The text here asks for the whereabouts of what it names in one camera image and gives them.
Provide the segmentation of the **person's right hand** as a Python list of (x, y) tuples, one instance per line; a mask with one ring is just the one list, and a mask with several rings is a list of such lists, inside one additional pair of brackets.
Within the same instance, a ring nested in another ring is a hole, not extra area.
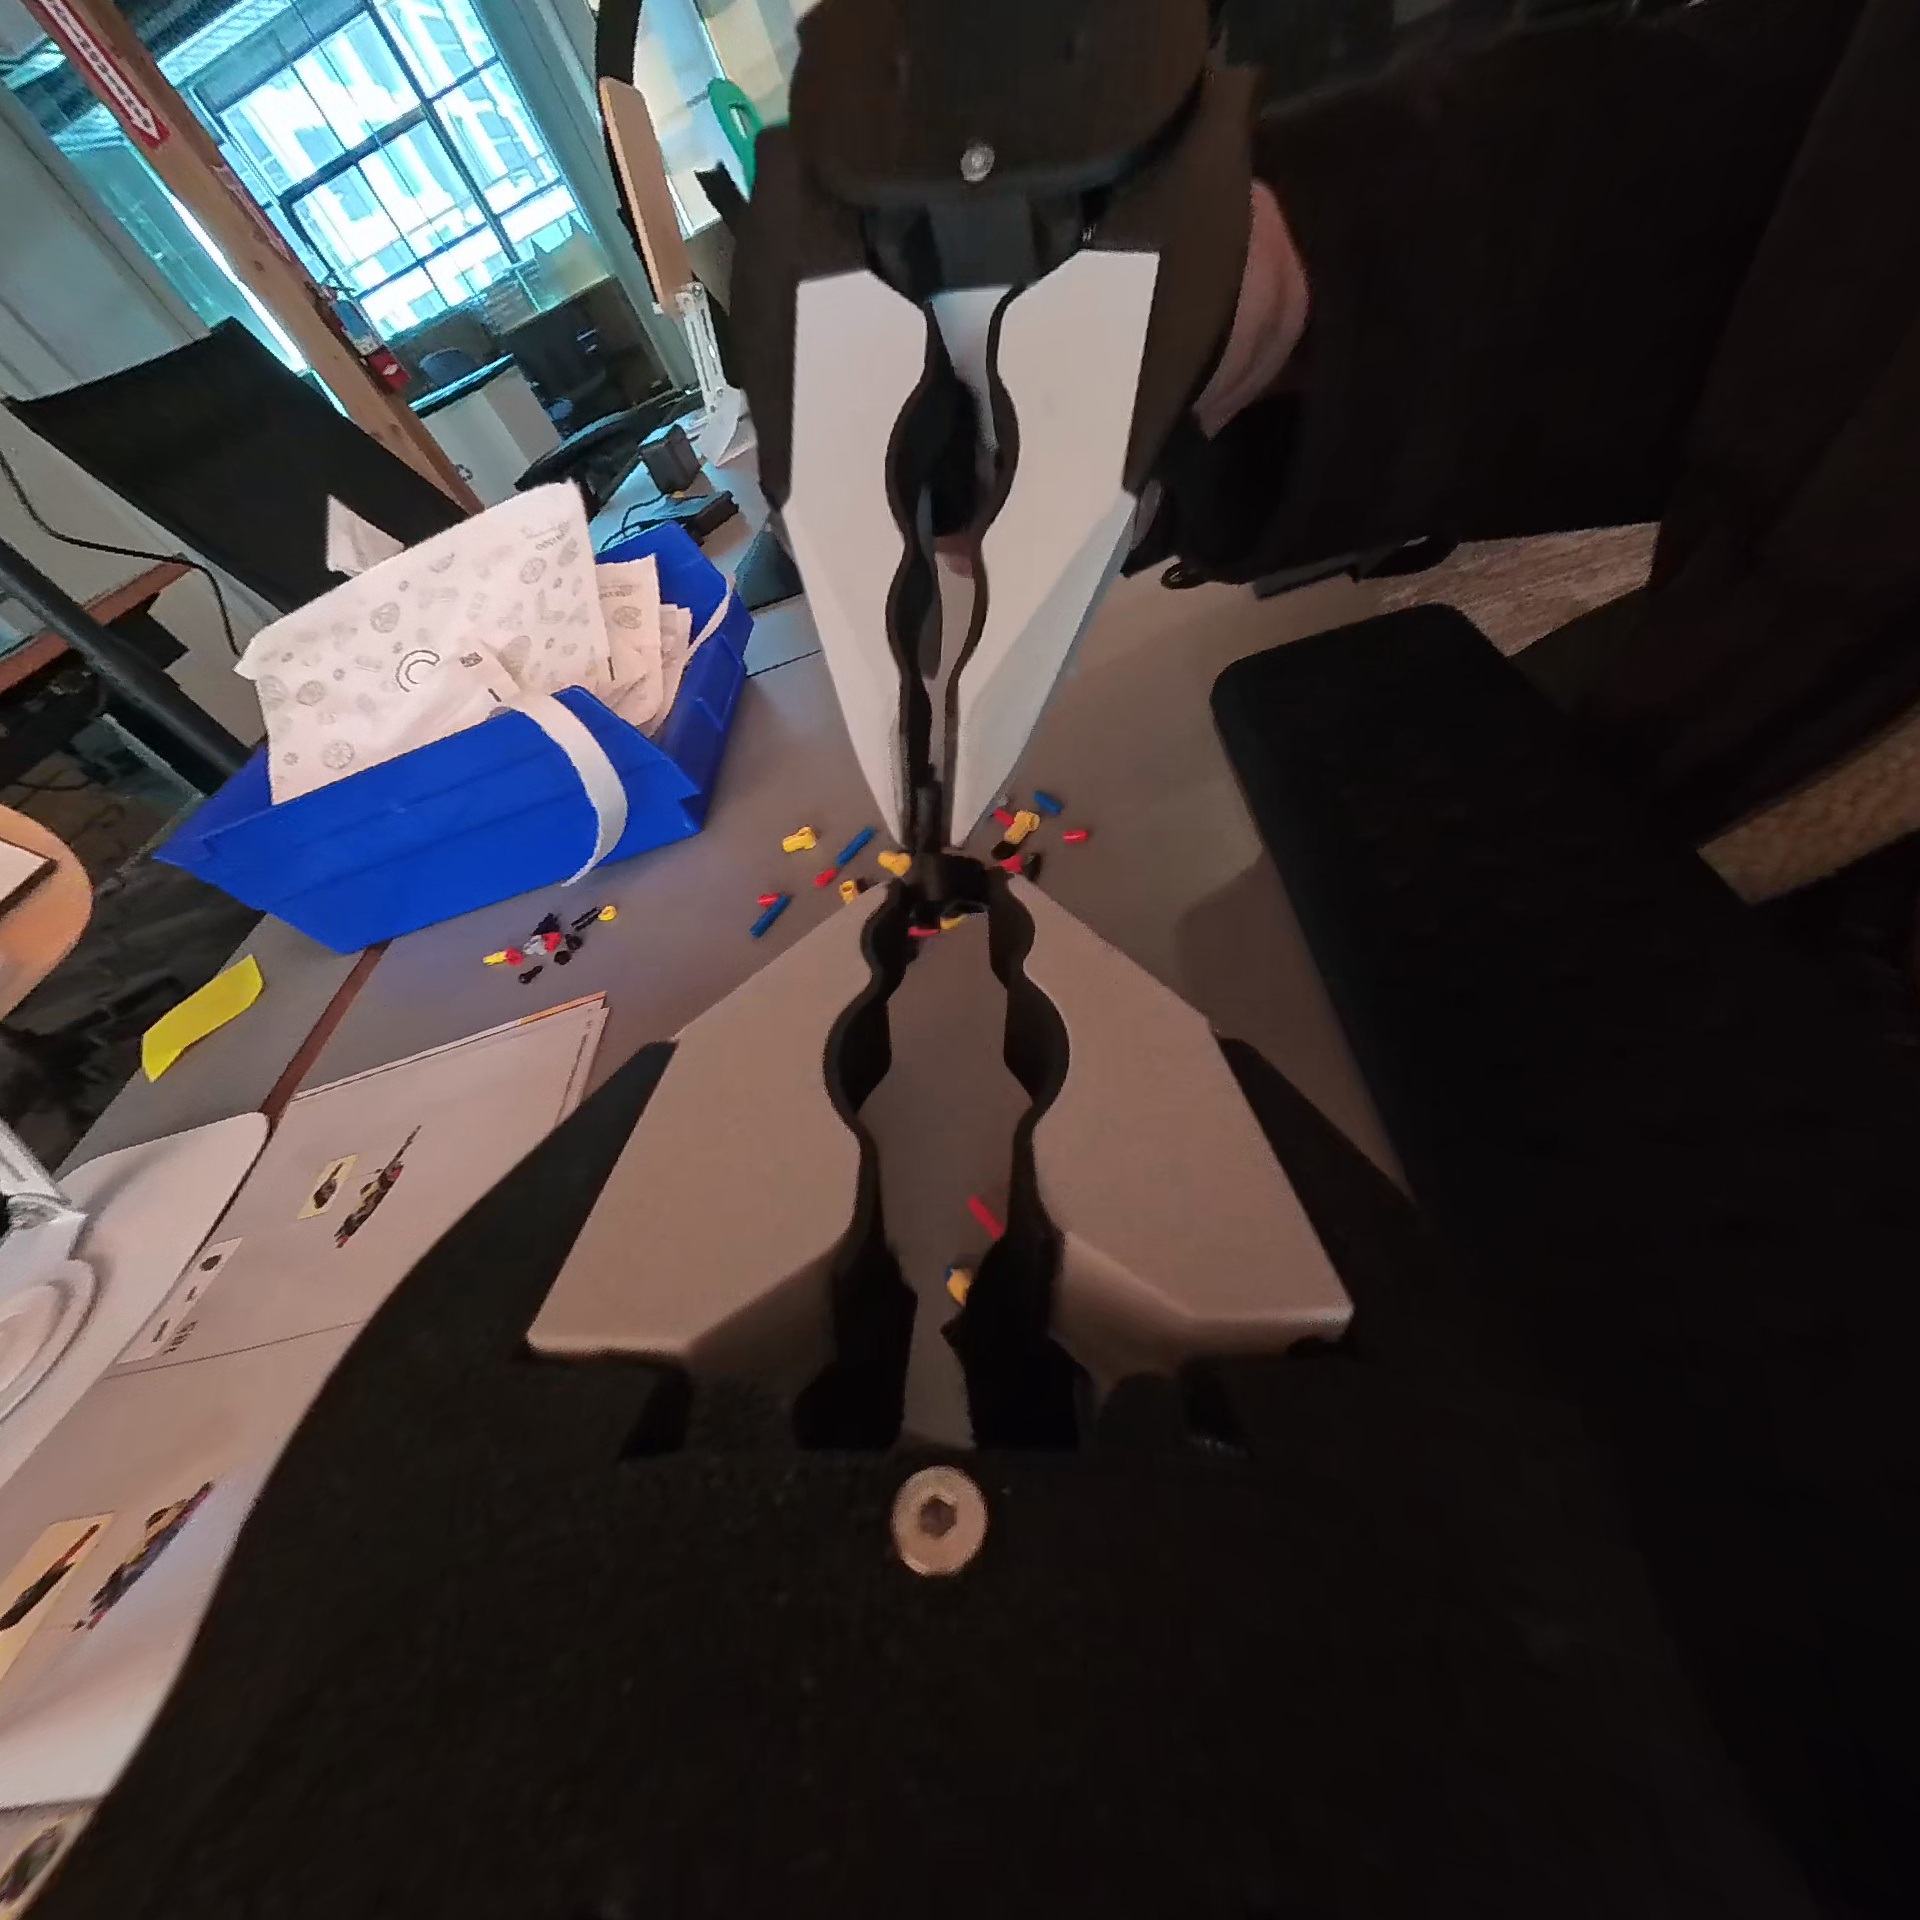
[(1250, 236), (1229, 338), (1193, 405), (1210, 441), (1278, 388), (1305, 337), (1309, 313), (1304, 257), (1273, 187), (1257, 179), (1250, 187)]

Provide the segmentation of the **black monitor panel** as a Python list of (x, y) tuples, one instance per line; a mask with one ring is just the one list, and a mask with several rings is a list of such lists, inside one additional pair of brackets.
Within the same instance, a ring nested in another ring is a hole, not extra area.
[(464, 516), (234, 321), (149, 363), (6, 409), (280, 612), (338, 583), (328, 566), (329, 500), (402, 547)]

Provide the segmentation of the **black metal rail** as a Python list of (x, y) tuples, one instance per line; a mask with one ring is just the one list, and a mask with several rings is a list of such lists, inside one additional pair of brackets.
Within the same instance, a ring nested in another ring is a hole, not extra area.
[(2, 542), (2, 587), (37, 621), (67, 639), (125, 703), (142, 710), (181, 749), (204, 759), (220, 778), (232, 778), (252, 749), (195, 703), (179, 684), (158, 670), (123, 635), (86, 612), (65, 587)]

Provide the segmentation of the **wooden post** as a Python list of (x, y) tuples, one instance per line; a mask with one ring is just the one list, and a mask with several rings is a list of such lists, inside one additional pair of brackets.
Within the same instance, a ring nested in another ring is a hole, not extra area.
[(458, 466), (353, 346), (329, 298), (244, 189), (192, 106), (161, 74), (120, 6), (30, 3), (28, 11), (144, 154), (158, 181), (210, 236), (241, 285), (300, 347), (348, 419), (462, 513), (480, 513)]

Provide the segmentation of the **scattered colourful toy pieces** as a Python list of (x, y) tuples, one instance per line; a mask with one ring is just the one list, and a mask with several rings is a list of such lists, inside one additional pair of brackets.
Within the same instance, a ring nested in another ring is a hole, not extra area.
[[(1016, 795), (1001, 795), (990, 806), (987, 820), (992, 826), (987, 865), (1012, 878), (1036, 879), (1041, 876), (1043, 836), (1050, 828), (1059, 826), (1062, 830), (1061, 839), (1067, 849), (1082, 849), (1091, 841), (1091, 828), (1067, 823), (1066, 804), (1043, 789), (1033, 790), (1027, 804), (1019, 804)], [(833, 895), (850, 905), (888, 885), (908, 883), (912, 870), (915, 857), (905, 849), (890, 843), (875, 826), (864, 826), (824, 859), (820, 868), (809, 878), (809, 885), (820, 898)], [(797, 898), (794, 891), (758, 894), (750, 938), (766, 939)], [(908, 939), (912, 943), (929, 943), (981, 914), (985, 914), (985, 905), (973, 898), (912, 905), (908, 911)]]
[(595, 905), (572, 919), (546, 914), (522, 943), (490, 951), (482, 964), (488, 970), (505, 970), (522, 986), (531, 986), (541, 971), (569, 966), (574, 955), (585, 947), (585, 938), (616, 919), (617, 907), (612, 903)]

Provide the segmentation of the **blue plastic bin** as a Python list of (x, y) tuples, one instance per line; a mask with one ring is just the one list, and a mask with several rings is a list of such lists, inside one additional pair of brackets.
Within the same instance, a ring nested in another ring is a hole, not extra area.
[(158, 843), (161, 865), (353, 954), (690, 839), (707, 826), (752, 612), (668, 522), (619, 540), (609, 578), (654, 577), (688, 627), (664, 715), (643, 726), (587, 687), (540, 692), (474, 726), (274, 799), (253, 759)]

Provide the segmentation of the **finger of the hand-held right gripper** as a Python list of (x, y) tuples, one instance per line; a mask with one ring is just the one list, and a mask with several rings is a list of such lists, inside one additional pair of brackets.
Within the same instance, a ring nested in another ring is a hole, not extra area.
[(929, 647), (940, 585), (922, 524), (940, 354), (875, 274), (804, 279), (782, 524), (856, 763), (901, 841), (942, 841)]
[(949, 682), (954, 846), (1017, 771), (1132, 530), (1124, 466), (1158, 267), (1156, 251), (1082, 251), (1000, 315), (992, 395), (1012, 411), (1010, 465)]

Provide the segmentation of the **yellow sticky note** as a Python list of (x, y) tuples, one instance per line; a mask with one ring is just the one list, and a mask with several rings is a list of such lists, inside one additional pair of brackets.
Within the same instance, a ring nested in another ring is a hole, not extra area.
[(161, 1015), (140, 1038), (140, 1069), (149, 1083), (161, 1082), (181, 1058), (204, 1039), (242, 1017), (266, 990), (258, 961), (244, 954), (172, 1010)]

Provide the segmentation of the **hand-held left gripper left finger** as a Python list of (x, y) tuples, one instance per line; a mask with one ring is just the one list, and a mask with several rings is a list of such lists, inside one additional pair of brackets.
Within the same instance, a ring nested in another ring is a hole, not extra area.
[(862, 1106), (891, 1066), (897, 879), (686, 1025), (528, 1341), (680, 1369), (897, 1369), (908, 1287)]

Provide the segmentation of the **black toy connector piece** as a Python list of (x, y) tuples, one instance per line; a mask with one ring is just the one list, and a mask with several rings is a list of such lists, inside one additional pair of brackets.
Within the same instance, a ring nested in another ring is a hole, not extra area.
[(997, 868), (966, 852), (922, 849), (908, 857), (902, 878), (890, 889), (890, 907), (909, 938), (929, 938), (954, 921), (985, 916), (997, 876)]

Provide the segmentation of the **person's right forearm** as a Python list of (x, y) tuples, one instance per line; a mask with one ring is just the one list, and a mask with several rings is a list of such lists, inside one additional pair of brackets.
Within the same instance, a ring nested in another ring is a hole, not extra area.
[(1819, 116), (1889, 83), (1916, 132), (1916, 5), (1443, 5), (1312, 77), (1281, 14), (1228, 5), (1225, 42), (1309, 322), (1176, 441), (1126, 572), (1659, 518)]

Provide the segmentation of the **open instruction booklet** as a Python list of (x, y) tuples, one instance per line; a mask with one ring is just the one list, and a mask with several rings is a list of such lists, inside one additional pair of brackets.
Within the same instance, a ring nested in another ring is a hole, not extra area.
[(603, 997), (298, 1095), (162, 1305), (4, 1487), (2, 1806), (129, 1765), (320, 1387), (581, 1101)]

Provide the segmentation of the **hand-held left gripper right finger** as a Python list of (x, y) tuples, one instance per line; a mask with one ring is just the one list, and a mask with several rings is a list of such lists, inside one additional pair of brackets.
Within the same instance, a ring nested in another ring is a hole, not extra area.
[(1340, 1339), (1353, 1298), (1212, 1021), (1030, 879), (1001, 879), (1009, 1230), (1041, 1334), (1099, 1387)]

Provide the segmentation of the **white printed paper bag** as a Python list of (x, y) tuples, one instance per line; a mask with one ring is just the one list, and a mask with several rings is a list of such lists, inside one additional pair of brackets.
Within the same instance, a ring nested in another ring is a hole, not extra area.
[(252, 637), (235, 673), (256, 687), (270, 804), (386, 765), (419, 775), (427, 749), (515, 717), (560, 751), (587, 804), (582, 878), (611, 859), (632, 804), (563, 694), (656, 739), (692, 659), (742, 610), (722, 583), (698, 612), (658, 558), (602, 562), (577, 485), (520, 491)]

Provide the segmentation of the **large grid window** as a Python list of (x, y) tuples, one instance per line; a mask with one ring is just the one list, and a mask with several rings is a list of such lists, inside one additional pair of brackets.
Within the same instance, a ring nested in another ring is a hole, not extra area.
[(385, 340), (453, 310), (507, 331), (605, 276), (476, 5), (168, 5), (150, 51), (277, 234)]

